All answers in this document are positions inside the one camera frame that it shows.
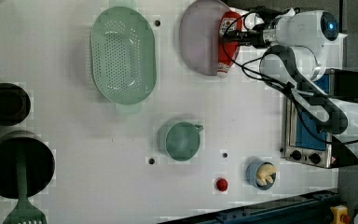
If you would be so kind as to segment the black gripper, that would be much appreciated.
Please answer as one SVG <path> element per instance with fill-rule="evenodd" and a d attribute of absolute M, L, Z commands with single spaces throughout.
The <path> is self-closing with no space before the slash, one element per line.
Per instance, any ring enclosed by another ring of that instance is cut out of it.
<path fill-rule="evenodd" d="M 250 45 L 261 49 L 269 44 L 263 39 L 263 32 L 269 28 L 270 23 L 281 14 L 280 11 L 267 7 L 251 8 L 243 17 L 243 28 L 250 39 Z M 230 31 L 221 37 L 223 43 L 243 42 L 246 33 L 242 31 Z"/>

